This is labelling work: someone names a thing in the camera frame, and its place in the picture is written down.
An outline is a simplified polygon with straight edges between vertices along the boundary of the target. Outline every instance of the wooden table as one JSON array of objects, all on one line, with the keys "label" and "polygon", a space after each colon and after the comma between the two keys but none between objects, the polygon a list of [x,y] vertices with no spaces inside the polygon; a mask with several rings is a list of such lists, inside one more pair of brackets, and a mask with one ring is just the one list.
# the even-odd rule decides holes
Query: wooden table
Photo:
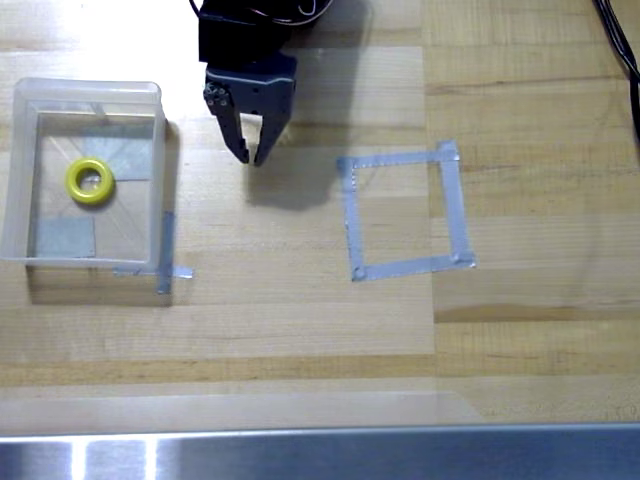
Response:
[{"label": "wooden table", "polygon": [[[0,2],[0,192],[18,79],[155,81],[197,275],[159,297],[1,263],[2,395],[421,389],[490,422],[640,418],[640,157],[591,2],[336,3],[291,44],[295,118],[253,170],[202,101],[186,1]],[[640,47],[638,5],[614,3]],[[478,267],[351,283],[336,158],[449,138]],[[360,180],[368,259],[446,251],[435,171]]]}]

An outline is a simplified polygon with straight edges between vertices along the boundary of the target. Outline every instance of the tape strip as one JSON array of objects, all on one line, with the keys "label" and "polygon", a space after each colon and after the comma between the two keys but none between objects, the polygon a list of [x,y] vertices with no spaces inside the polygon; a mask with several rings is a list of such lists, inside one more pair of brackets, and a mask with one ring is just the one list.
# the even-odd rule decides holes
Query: tape strip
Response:
[{"label": "tape strip", "polygon": [[96,235],[93,217],[38,219],[34,226],[34,257],[93,258]]},{"label": "tape strip", "polygon": [[173,212],[164,212],[162,217],[162,247],[160,250],[160,262],[158,263],[158,269],[156,271],[114,268],[113,274],[118,277],[155,275],[157,277],[156,292],[161,295],[168,295],[171,293],[171,280],[174,277],[184,279],[194,278],[195,272],[192,268],[173,265],[174,230],[175,214]]},{"label": "tape strip", "polygon": [[103,125],[85,129],[83,152],[106,161],[116,181],[150,180],[153,124]]},{"label": "tape strip", "polygon": [[[440,166],[442,187],[447,209],[447,223],[451,253],[392,262],[365,265],[362,229],[358,213],[356,171],[361,168],[394,167],[420,163],[436,163]],[[460,154],[453,140],[441,142],[438,149],[428,152],[401,153],[394,155],[374,155],[370,157],[344,157],[338,159],[338,169],[342,178],[347,248],[354,282],[402,277],[420,273],[439,272],[475,266],[475,255],[471,250],[467,234],[464,211],[464,196],[460,181]]]}]

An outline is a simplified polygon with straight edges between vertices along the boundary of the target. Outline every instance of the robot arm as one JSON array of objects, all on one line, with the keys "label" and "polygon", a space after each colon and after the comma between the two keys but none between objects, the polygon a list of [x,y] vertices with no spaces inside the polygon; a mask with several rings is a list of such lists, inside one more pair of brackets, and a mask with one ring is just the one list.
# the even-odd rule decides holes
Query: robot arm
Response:
[{"label": "robot arm", "polygon": [[207,63],[204,99],[224,141],[251,163],[240,114],[263,117],[253,161],[269,156],[291,118],[297,61],[280,53],[291,32],[312,25],[333,0],[205,0],[199,11],[200,61]]}]

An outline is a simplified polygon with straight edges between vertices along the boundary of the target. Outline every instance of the transparent container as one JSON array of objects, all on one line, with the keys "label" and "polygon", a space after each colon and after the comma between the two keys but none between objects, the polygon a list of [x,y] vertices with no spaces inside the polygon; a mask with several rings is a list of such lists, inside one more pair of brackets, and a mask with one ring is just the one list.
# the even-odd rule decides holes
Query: transparent container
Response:
[{"label": "transparent container", "polygon": [[[27,265],[155,270],[164,184],[160,88],[26,78],[15,87],[13,108],[0,256]],[[66,187],[71,164],[86,158],[107,164],[115,179],[100,205],[79,203]],[[88,172],[81,186],[101,181]]]}]

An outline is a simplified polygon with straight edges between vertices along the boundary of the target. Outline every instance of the tape square outline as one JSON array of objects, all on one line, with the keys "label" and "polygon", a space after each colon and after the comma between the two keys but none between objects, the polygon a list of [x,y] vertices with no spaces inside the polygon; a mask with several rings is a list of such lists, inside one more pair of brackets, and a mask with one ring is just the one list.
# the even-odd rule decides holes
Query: tape square outline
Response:
[{"label": "tape square outline", "polygon": [[[420,163],[436,163],[440,167],[447,211],[447,224],[449,226],[450,253],[448,255],[366,265],[364,263],[364,247],[358,211],[357,170]],[[383,278],[475,267],[476,259],[471,250],[467,233],[464,195],[460,181],[460,153],[454,140],[440,142],[437,150],[427,152],[373,155],[369,157],[342,157],[338,159],[338,169],[342,179],[345,228],[347,231],[347,247],[352,281],[380,280]]]}]

